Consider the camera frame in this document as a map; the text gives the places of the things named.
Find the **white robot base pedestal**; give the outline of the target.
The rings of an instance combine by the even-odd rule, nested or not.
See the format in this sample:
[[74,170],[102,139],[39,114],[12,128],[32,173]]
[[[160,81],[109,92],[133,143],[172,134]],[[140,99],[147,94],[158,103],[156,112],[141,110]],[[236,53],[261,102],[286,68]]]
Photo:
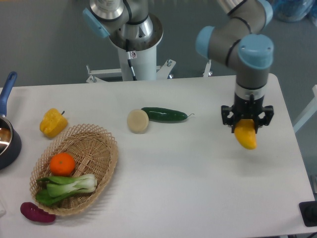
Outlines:
[[172,79],[171,74],[176,61],[168,59],[163,65],[157,65],[157,47],[143,51],[125,51],[117,48],[120,68],[90,70],[86,66],[87,83],[100,83],[113,78],[122,81]]

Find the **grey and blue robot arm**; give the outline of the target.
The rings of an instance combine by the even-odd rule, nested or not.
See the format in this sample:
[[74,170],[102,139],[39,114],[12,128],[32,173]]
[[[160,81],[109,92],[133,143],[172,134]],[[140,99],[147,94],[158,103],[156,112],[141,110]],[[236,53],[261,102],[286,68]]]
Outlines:
[[[265,0],[221,0],[219,5],[229,21],[221,28],[201,29],[195,49],[236,73],[234,103],[222,106],[222,122],[232,130],[244,119],[251,119],[254,129],[267,126],[274,111],[263,106],[263,100],[274,45],[261,30],[272,19],[272,7]],[[92,0],[83,17],[96,35],[117,47],[123,80],[157,78],[157,45],[163,28],[146,0]]]

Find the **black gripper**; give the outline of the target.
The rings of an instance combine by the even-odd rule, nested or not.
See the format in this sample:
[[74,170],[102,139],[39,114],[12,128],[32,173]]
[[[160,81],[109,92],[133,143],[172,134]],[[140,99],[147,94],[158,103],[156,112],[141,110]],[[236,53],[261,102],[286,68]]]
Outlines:
[[255,133],[258,133],[258,129],[268,126],[274,116],[273,106],[263,107],[263,101],[264,97],[255,99],[254,95],[251,95],[251,99],[246,100],[235,94],[233,106],[221,106],[223,125],[230,127],[231,133],[234,133],[239,120],[252,119],[255,124]]

